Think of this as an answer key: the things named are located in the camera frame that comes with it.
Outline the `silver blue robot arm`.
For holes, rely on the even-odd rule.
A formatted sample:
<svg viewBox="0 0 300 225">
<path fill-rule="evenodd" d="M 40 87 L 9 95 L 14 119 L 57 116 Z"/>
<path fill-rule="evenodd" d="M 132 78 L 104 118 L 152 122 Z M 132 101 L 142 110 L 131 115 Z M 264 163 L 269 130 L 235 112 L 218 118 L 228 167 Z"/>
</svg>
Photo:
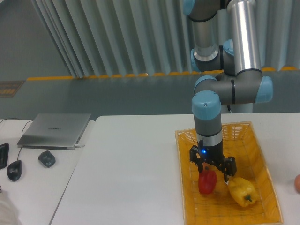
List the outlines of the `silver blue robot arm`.
<svg viewBox="0 0 300 225">
<path fill-rule="evenodd" d="M 230 17 L 232 40 L 217 43 L 217 13 Z M 191 62 L 201 72 L 220 69 L 217 77 L 204 75 L 194 87 L 192 113 L 197 146 L 190 161 L 198 170 L 203 163 L 215 166 L 227 182 L 236 174 L 234 157 L 223 154 L 221 108 L 223 105 L 264 103 L 273 97 L 273 83 L 263 76 L 255 29 L 253 0 L 186 0 L 183 12 L 192 21 L 195 47 Z"/>
</svg>

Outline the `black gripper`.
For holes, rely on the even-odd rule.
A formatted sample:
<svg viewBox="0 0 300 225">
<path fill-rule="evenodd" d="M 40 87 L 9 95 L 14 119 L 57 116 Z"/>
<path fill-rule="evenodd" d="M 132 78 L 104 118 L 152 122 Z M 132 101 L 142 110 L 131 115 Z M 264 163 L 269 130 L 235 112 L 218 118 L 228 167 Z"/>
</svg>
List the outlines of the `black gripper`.
<svg viewBox="0 0 300 225">
<path fill-rule="evenodd" d="M 223 141 L 214 146 L 205 146 L 204 141 L 200 140 L 197 146 L 193 145 L 189 150 L 189 161 L 197 165 L 199 173 L 203 171 L 203 163 L 215 166 L 223 173 L 224 182 L 236 174 L 235 158 L 223 155 Z"/>
</svg>

